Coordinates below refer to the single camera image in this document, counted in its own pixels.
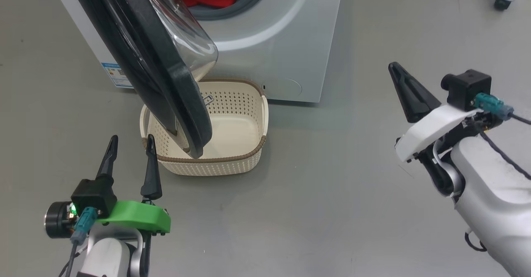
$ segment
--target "beige plastic basket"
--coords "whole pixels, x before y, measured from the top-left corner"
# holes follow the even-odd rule
[[[258,164],[266,142],[269,111],[264,93],[254,83],[240,79],[210,78],[197,84],[203,96],[214,99],[207,106],[212,139],[205,145],[203,156],[188,156],[152,114],[146,129],[146,105],[140,113],[144,148],[147,135],[152,134],[159,162],[177,175],[235,175],[250,171]]]

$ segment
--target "basket handle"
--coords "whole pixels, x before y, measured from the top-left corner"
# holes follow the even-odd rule
[[[267,128],[269,126],[269,107],[266,96],[262,95],[262,124],[264,126],[263,136],[267,136]]]
[[[146,135],[146,114],[148,114],[148,107],[144,105],[142,107],[142,111],[140,111],[140,136],[144,139],[146,139],[148,136]]]

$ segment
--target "open washing machine door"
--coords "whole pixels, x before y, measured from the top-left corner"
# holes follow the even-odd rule
[[[197,86],[218,50],[181,0],[79,0],[158,121],[192,158],[212,137]]]

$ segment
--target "camera lens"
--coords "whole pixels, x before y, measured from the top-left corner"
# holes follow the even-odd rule
[[[68,239],[73,228],[72,218],[68,217],[68,209],[72,202],[54,202],[44,216],[44,228],[52,239]]]

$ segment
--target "washing machine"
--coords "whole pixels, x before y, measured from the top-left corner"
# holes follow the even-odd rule
[[[78,0],[61,0],[118,87],[127,77]],[[269,99],[319,102],[340,0],[237,0],[190,7],[218,48],[207,76],[250,79]]]

